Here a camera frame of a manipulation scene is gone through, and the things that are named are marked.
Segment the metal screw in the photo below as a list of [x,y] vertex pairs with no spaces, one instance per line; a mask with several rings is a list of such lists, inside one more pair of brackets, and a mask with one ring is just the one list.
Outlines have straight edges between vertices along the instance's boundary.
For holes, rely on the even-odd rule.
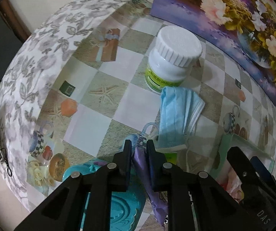
[[170,169],[170,168],[172,168],[172,164],[170,162],[165,162],[163,164],[163,167],[166,168],[166,169]]
[[109,168],[109,169],[114,169],[114,168],[116,168],[117,167],[117,164],[115,164],[115,163],[109,163],[108,165],[107,165],[107,167]]
[[207,172],[205,172],[205,171],[201,171],[201,172],[199,172],[199,176],[201,177],[201,178],[207,178],[208,177],[208,173]]
[[75,178],[77,178],[77,177],[79,177],[79,176],[80,176],[80,172],[78,172],[78,171],[74,171],[74,172],[71,173],[71,177],[72,177],[73,179],[75,179]]

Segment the printed starfish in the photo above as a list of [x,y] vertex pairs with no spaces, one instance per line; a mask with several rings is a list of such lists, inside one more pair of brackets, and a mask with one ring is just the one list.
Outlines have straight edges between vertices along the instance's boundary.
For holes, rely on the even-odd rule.
[[107,99],[112,105],[114,105],[113,97],[111,96],[111,92],[114,91],[118,86],[113,85],[111,87],[106,87],[102,85],[99,90],[92,90],[89,91],[89,94],[99,95],[100,96],[100,103],[102,103],[105,99]]
[[51,121],[54,123],[54,125],[55,125],[56,119],[59,119],[59,121],[63,125],[65,125],[64,122],[63,122],[63,116],[61,115],[61,109],[58,108],[57,103],[54,103],[53,111],[43,113],[43,115],[52,115],[53,117],[52,117]]
[[220,55],[218,55],[218,54],[210,54],[210,56],[212,56],[215,59],[215,61],[219,61]]

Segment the framed picture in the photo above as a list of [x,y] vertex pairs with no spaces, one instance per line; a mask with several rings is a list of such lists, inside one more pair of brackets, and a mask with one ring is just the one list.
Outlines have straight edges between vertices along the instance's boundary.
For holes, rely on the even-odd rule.
[[154,0],[151,15],[184,27],[220,48],[276,105],[273,0]]

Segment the purple bag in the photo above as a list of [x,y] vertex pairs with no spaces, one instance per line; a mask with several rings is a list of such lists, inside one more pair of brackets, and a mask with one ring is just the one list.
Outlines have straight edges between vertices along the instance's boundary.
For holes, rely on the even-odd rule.
[[155,193],[151,188],[151,180],[146,162],[146,149],[137,146],[131,161],[148,193],[156,220],[160,225],[165,227],[164,223],[168,213],[168,204],[160,192]]

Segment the teal container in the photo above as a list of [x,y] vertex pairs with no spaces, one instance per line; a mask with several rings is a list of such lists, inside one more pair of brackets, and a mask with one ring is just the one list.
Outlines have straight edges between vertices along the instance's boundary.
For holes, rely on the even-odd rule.
[[[100,166],[93,164],[94,161],[103,162],[103,160],[93,159],[82,165],[72,166],[65,171],[62,181],[67,179],[74,171],[78,171],[82,175],[96,172]],[[87,209],[88,201],[89,196],[87,198],[85,209]],[[145,190],[132,169],[128,190],[126,192],[112,192],[110,231],[134,231],[137,227],[144,206]],[[81,228],[84,226],[84,222],[85,214],[81,220]]]

